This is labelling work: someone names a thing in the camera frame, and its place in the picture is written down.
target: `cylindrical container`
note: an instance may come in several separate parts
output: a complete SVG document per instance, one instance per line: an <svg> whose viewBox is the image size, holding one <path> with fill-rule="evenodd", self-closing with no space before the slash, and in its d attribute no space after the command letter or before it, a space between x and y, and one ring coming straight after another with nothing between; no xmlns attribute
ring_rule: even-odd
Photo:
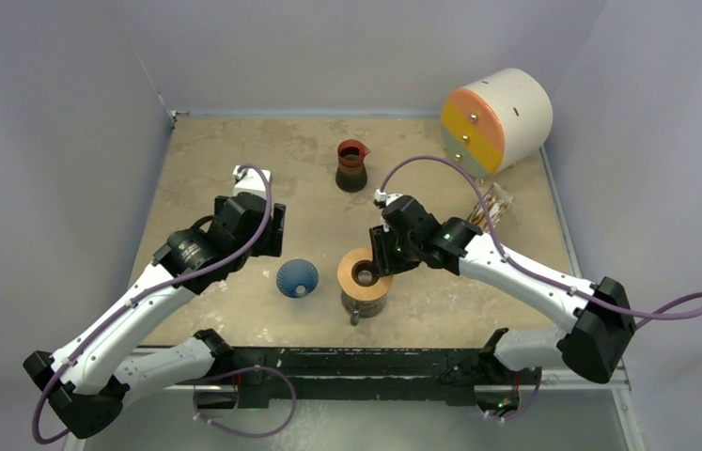
<svg viewBox="0 0 702 451"><path fill-rule="evenodd" d="M336 148L336 186L346 193L356 193L367 185L365 157L370 153L361 141L346 139Z"/></svg>
<svg viewBox="0 0 702 451"><path fill-rule="evenodd" d="M378 277L373 273L373 252L370 248L348 252L336 266L336 280L342 288L340 301L351 314L351 325L361 318L371 318L383 310L386 293L392 287L392 275Z"/></svg>
<svg viewBox="0 0 702 451"><path fill-rule="evenodd" d="M442 109L447 157L477 179L536 152L552 126L550 97L519 69L501 70L454 90Z"/></svg>

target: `orange stripe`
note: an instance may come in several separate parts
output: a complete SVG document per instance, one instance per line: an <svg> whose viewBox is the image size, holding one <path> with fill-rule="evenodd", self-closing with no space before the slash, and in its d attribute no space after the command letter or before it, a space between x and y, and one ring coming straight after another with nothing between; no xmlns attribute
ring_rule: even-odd
<svg viewBox="0 0 702 451"><path fill-rule="evenodd" d="M442 125L454 136L456 140L463 143L470 155L483 166L489 174L494 174L500 163L503 161L503 154L497 151L494 146L473 127L468 117L461 115L461 112L452 103L445 103L442 109Z"/></svg>
<svg viewBox="0 0 702 451"><path fill-rule="evenodd" d="M465 87L460 87L447 96L447 101L452 103L457 110L469 118L470 115L477 115L474 123L475 129L486 137L486 140L496 148L501 155L506 151L506 136L503 134L503 124L491 109L488 103L480 98L474 91Z"/></svg>

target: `yellow stripe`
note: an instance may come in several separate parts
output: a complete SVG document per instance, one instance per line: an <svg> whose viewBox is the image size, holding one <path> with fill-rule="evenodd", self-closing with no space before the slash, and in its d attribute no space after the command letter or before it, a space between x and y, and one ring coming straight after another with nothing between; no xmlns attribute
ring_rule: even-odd
<svg viewBox="0 0 702 451"><path fill-rule="evenodd" d="M497 171L503 161L503 155L450 102L446 102L442 109L442 125L464 145L486 172L494 174ZM464 134L470 138L468 143L461 139Z"/></svg>

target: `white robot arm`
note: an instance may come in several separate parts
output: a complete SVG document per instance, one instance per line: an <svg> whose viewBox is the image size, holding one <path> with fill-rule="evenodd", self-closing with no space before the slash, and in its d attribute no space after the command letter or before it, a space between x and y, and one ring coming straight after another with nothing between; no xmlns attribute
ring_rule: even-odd
<svg viewBox="0 0 702 451"><path fill-rule="evenodd" d="M267 213L267 181L260 174L270 179L268 171L235 168L233 196L216 197L213 215L171 234L135 283L93 325L55 352L36 351L24 361L24 369L74 435L92 436L136 400L204 377L231 353L214 331L199 331L174 348L128 357L165 318L241 269L248 257L281 255L286 208L275 204ZM266 213L270 216L263 225ZM206 224L208 230L202 230ZM208 267L218 268L180 283L174 280Z"/></svg>
<svg viewBox="0 0 702 451"><path fill-rule="evenodd" d="M497 331L490 346L506 368L566 365L594 382L608 382L634 332L632 317L588 302L588 295L629 308L624 288L605 277L599 284L548 268L497 242L476 225L460 218L440 224L413 197L378 191L383 224L370 228L373 268L378 276L406 272L425 262L434 269L479 280L527 303L555 323L537 331ZM561 289L518 271L524 269Z"/></svg>

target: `gray wall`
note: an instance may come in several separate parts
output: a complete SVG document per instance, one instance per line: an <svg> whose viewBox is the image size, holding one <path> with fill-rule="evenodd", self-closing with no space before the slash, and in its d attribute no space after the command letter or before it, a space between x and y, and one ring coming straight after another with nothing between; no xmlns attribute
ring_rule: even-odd
<svg viewBox="0 0 702 451"><path fill-rule="evenodd" d="M702 289L702 2L610 1L554 97L555 179L586 276L654 309ZM702 318L627 355L651 449L702 450Z"/></svg>
<svg viewBox="0 0 702 451"><path fill-rule="evenodd" d="M605 0L117 0L168 108L437 115L518 67L552 92Z"/></svg>
<svg viewBox="0 0 702 451"><path fill-rule="evenodd" d="M23 358L128 281L169 129L129 42L106 1L0 2L0 449L37 448Z"/></svg>

